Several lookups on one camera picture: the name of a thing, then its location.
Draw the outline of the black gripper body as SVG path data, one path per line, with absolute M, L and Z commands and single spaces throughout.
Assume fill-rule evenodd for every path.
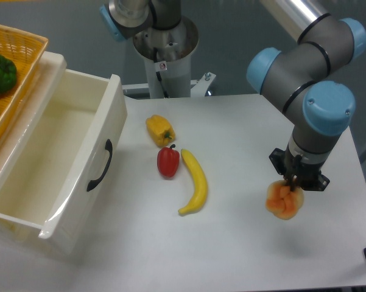
M 288 148 L 286 150 L 275 148 L 269 159 L 279 175 L 282 177 L 287 175 L 289 180 L 294 180 L 295 187 L 322 192 L 330 183 L 330 180 L 322 174 L 322 162 L 319 164 L 303 162 L 302 155 L 293 155 Z

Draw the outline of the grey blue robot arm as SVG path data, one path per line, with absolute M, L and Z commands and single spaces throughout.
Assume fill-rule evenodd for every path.
M 297 42 L 286 54 L 263 49 L 247 67 L 252 88 L 294 125 L 287 148 L 269 158 L 291 188 L 323 191 L 329 179 L 321 168 L 356 107 L 353 93 L 328 77 L 365 51 L 366 31 L 354 19 L 335 19 L 317 1 L 263 6 Z M 132 39 L 152 98 L 193 95 L 190 57 L 199 35 L 180 1 L 110 1 L 99 11 L 115 40 Z

